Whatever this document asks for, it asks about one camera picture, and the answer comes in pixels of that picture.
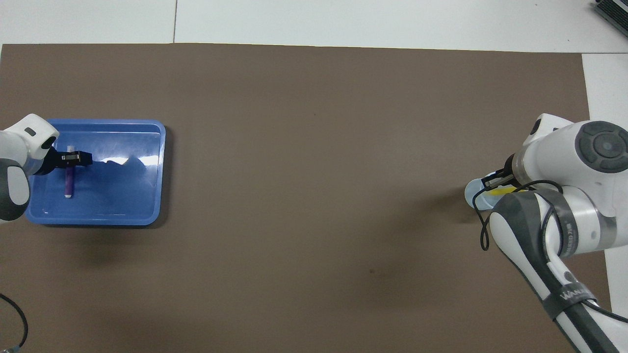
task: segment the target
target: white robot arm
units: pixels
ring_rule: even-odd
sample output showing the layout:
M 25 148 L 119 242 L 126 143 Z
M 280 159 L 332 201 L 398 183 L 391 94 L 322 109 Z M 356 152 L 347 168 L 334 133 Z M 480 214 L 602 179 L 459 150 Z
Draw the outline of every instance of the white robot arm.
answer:
M 28 177 L 42 166 L 59 132 L 29 114 L 0 131 L 0 224 L 20 217 L 28 206 Z
M 628 132 L 542 114 L 523 148 L 482 181 L 483 191 L 538 181 L 492 209 L 495 242 L 577 351 L 628 352 L 628 320 L 601 309 L 561 260 L 628 244 Z

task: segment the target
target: brown paper sheet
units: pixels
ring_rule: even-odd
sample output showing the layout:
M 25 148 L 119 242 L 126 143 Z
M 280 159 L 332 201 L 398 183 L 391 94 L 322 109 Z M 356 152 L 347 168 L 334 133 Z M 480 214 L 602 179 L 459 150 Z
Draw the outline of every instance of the brown paper sheet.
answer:
M 0 227 L 24 353 L 571 351 L 463 188 L 588 119 L 580 55 L 4 45 L 0 126 L 31 112 L 168 136 L 150 227 Z M 568 265 L 608 308 L 604 255 Z

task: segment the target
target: black cable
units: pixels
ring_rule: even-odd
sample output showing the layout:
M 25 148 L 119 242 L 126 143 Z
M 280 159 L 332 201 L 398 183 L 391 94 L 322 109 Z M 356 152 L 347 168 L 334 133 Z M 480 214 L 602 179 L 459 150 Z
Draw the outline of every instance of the black cable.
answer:
M 22 342 L 19 343 L 18 347 L 22 347 L 24 342 L 26 342 L 26 337 L 28 336 L 28 322 L 26 322 L 26 315 L 22 309 L 20 309 L 19 305 L 12 301 L 8 296 L 0 293 L 0 298 L 9 303 L 19 314 L 19 317 L 22 319 L 22 324 L 24 325 L 24 334 L 22 335 Z
M 588 306 L 589 308 L 595 310 L 596 312 L 599 312 L 599 313 L 601 313 L 603 315 L 606 315 L 608 317 L 614 318 L 615 320 L 618 320 L 618 321 L 621 321 L 621 322 L 624 322 L 624 323 L 628 323 L 628 318 L 625 318 L 625 317 L 623 317 L 621 315 L 618 315 L 616 313 L 610 312 L 610 311 L 608 311 L 606 309 L 600 308 L 597 305 L 595 305 L 593 303 L 590 303 L 588 300 L 585 300 L 582 303 L 584 305 Z
M 521 190 L 527 189 L 527 190 L 534 190 L 533 188 L 531 188 L 531 186 L 536 185 L 536 184 L 549 184 L 554 186 L 556 189 L 558 189 L 558 192 L 563 193 L 563 187 L 559 184 L 556 183 L 552 180 L 535 180 L 533 182 L 529 182 L 525 185 L 521 185 L 520 187 L 516 188 L 515 190 L 513 190 L 512 192 L 520 192 Z M 477 214 L 477 217 L 480 219 L 480 223 L 482 224 L 482 229 L 480 230 L 480 247 L 482 248 L 482 250 L 487 251 L 489 249 L 489 245 L 490 245 L 490 241 L 489 241 L 489 230 L 488 230 L 488 226 L 489 226 L 489 219 L 487 218 L 486 220 L 482 217 L 482 214 L 480 213 L 480 209 L 478 208 L 477 204 L 476 204 L 476 200 L 477 198 L 486 191 L 491 191 L 495 188 L 497 188 L 498 185 L 496 186 L 488 186 L 483 188 L 482 190 L 480 190 L 479 192 L 477 192 L 472 199 L 472 204 L 473 204 L 473 208 L 475 210 L 475 213 Z
M 550 184 L 553 187 L 557 188 L 558 192 L 563 193 L 563 187 L 559 183 L 556 183 L 556 182 L 554 182 L 552 180 L 545 180 L 545 179 L 543 179 L 543 180 L 535 180 L 535 181 L 529 182 L 529 183 L 527 183 L 525 185 L 521 185 L 520 187 L 514 189 L 512 192 L 520 192 L 523 189 L 528 189 L 529 190 L 529 189 L 531 189 L 530 187 L 532 185 L 536 185 L 536 184 Z
M 475 210 L 475 213 L 477 214 L 477 217 L 479 217 L 480 219 L 480 223 L 482 224 L 482 230 L 480 231 L 480 247 L 482 248 L 482 250 L 486 251 L 489 249 L 489 230 L 487 228 L 487 226 L 489 225 L 489 220 L 486 219 L 484 220 L 484 218 L 482 217 L 482 214 L 480 213 L 480 209 L 478 208 L 477 204 L 475 203 L 475 201 L 477 200 L 478 196 L 480 196 L 483 192 L 489 191 L 489 190 L 493 190 L 495 187 L 485 187 L 482 190 L 480 190 L 478 193 L 476 193 L 473 196 L 473 208 Z
M 554 216 L 554 220 L 556 221 L 556 225 L 558 226 L 558 231 L 560 232 L 560 225 L 558 224 L 559 221 L 558 221 L 558 215 L 556 214 L 556 209 L 554 208 L 553 205 L 550 204 L 547 213 L 545 213 L 545 217 L 543 217 L 543 223 L 541 223 L 541 230 L 540 230 L 540 239 L 543 241 L 543 252 L 545 255 L 545 260 L 547 262 L 549 262 L 550 259 L 548 258 L 547 243 L 545 243 L 545 233 L 547 233 L 551 216 Z

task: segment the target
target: purple marker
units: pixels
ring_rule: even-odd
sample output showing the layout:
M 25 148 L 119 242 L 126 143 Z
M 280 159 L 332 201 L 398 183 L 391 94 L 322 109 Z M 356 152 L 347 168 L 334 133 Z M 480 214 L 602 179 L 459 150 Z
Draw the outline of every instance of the purple marker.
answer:
M 74 152 L 74 146 L 68 146 L 68 152 Z M 70 198 L 74 194 L 74 167 L 65 168 L 65 197 Z

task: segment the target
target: yellow object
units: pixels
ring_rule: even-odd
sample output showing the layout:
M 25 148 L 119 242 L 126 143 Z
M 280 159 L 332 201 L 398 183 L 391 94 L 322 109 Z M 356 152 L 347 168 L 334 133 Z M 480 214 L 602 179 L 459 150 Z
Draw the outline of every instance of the yellow object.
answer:
M 493 196 L 499 196 L 499 195 L 505 195 L 507 193 L 511 193 L 515 190 L 516 190 L 516 187 L 497 188 L 497 189 L 493 189 L 489 191 L 489 194 Z

